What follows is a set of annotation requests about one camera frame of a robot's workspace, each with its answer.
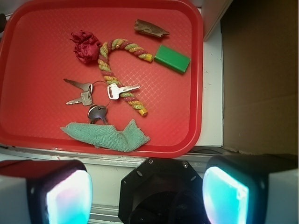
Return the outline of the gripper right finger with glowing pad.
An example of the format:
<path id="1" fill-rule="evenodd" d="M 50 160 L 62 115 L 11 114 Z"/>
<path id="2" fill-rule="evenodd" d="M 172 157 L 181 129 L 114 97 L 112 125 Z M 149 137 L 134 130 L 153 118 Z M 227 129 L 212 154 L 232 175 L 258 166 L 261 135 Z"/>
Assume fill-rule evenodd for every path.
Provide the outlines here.
<path id="1" fill-rule="evenodd" d="M 298 156 L 213 156 L 206 166 L 202 193 L 212 224 L 297 224 Z"/>

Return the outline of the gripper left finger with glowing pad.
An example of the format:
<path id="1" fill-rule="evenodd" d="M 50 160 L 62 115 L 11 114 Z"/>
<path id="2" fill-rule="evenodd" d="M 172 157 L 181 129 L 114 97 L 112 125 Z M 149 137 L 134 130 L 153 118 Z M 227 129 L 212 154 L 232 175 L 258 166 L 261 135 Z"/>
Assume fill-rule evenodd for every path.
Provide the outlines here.
<path id="1" fill-rule="evenodd" d="M 79 160 L 0 163 L 2 224 L 86 224 L 92 179 Z"/>

